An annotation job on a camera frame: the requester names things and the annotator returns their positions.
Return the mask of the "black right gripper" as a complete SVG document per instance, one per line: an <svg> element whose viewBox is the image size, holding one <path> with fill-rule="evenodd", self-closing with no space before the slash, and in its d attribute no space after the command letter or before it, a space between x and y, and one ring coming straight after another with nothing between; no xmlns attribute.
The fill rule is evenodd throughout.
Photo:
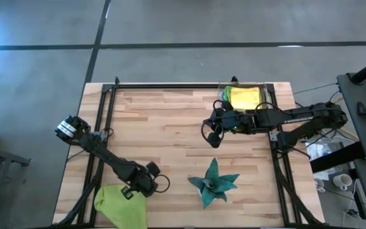
<svg viewBox="0 0 366 229"><path fill-rule="evenodd" d="M226 110L216 108L209 118L203 121L204 126L210 127L216 134L231 132L234 134L256 134L257 127L254 122L254 110Z"/></svg>

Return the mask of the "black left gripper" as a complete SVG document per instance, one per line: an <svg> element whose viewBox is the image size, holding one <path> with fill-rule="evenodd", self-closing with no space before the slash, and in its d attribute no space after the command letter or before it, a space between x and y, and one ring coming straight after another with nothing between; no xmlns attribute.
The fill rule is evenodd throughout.
<svg viewBox="0 0 366 229"><path fill-rule="evenodd" d="M135 167L128 180L130 189L132 192L141 192L143 196L150 197L158 187L154 180L160 175L159 167L154 162L149 162L146 166L134 161L131 164Z"/></svg>

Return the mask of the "yellow microfiber towel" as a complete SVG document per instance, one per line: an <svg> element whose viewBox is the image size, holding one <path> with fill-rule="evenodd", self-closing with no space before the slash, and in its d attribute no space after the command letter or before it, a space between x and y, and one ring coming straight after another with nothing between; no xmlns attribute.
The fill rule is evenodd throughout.
<svg viewBox="0 0 366 229"><path fill-rule="evenodd" d="M233 87L230 91L230 103L235 109L255 109L261 103L260 89Z"/></svg>

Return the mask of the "grass green microfiber towel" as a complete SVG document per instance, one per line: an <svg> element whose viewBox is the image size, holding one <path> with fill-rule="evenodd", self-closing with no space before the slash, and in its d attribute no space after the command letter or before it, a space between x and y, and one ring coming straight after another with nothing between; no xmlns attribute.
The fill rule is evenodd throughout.
<svg viewBox="0 0 366 229"><path fill-rule="evenodd" d="M226 86L223 89L223 92L222 92L222 100L231 102L231 90L232 89L233 88L231 86Z"/></svg>

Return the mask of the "yellow-green microfiber towel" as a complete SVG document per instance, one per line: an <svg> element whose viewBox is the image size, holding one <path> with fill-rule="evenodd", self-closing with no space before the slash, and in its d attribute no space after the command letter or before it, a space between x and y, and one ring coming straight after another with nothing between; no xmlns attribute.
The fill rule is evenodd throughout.
<svg viewBox="0 0 366 229"><path fill-rule="evenodd" d="M118 229L147 229L147 199L134 192L127 200L122 184L101 187L95 196L94 208Z"/></svg>

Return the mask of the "snake plant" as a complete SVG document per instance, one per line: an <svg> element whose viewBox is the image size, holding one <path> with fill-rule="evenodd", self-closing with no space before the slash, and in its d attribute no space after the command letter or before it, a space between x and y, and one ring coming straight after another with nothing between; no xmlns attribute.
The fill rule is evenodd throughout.
<svg viewBox="0 0 366 229"><path fill-rule="evenodd" d="M234 182L239 176L239 174L220 176L218 160L213 158L205 177L189 177L188 181L199 190L203 208L206 209L215 199L222 199L227 202L225 192L237 189Z"/></svg>

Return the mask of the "clear plastic bin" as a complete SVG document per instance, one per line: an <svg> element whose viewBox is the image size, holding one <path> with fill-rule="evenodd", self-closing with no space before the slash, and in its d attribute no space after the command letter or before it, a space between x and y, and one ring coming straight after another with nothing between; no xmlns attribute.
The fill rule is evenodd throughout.
<svg viewBox="0 0 366 229"><path fill-rule="evenodd" d="M268 95L268 90L266 88L266 84L238 83L238 82L219 83L219 85L218 85L218 91L219 92L218 92L218 96L217 97L220 100L222 100L222 92L223 92L223 89L226 86L231 86L231 87L236 87L236 88L253 88L253 87L258 87L260 89L260 93L261 93L261 103L263 103L263 102L270 102L271 101L270 96ZM256 106L257 109L262 109L262 108L265 108L267 106L266 104L261 104L261 103Z"/></svg>

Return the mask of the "white plastic bag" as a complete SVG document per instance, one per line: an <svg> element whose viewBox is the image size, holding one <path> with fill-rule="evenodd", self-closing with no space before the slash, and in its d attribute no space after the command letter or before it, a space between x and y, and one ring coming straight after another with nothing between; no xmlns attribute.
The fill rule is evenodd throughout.
<svg viewBox="0 0 366 229"><path fill-rule="evenodd" d="M323 142L316 142L315 144L306 143L306 149L308 155L311 157L310 159L311 161L320 158L322 156L329 155L332 152L328 144ZM323 181L329 180L329 173L327 172L327 170L321 172L314 172L313 176L315 179L321 179Z"/></svg>

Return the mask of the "black cart leg beam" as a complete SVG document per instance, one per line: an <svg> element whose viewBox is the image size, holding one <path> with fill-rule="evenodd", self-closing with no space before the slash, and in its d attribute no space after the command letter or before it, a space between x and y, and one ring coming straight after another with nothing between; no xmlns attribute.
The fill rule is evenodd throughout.
<svg viewBox="0 0 366 229"><path fill-rule="evenodd" d="M317 173L356 159L363 158L366 158L366 156L362 148L362 144L361 142L356 142L328 155L314 159L310 162L310 164L312 172Z"/></svg>

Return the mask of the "white mug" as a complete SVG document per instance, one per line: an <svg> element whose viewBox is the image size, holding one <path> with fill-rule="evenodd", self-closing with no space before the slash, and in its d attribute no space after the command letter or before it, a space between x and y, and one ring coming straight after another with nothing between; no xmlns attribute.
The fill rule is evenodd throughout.
<svg viewBox="0 0 366 229"><path fill-rule="evenodd" d="M340 190L346 191L353 184L352 178L347 174L339 174L332 178L332 182Z"/></svg>

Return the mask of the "black aluminium table frame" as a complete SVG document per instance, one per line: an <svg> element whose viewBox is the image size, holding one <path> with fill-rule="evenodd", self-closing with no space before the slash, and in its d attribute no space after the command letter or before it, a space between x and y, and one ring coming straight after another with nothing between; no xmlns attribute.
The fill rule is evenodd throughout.
<svg viewBox="0 0 366 229"><path fill-rule="evenodd" d="M85 86L79 116L93 130L111 128L108 148L161 171L159 193L147 199L149 229L255 228L283 225L267 134L228 134L212 148L201 123L220 97L220 83L107 83ZM226 200L204 207L189 178L213 159L221 174L237 174Z"/></svg>

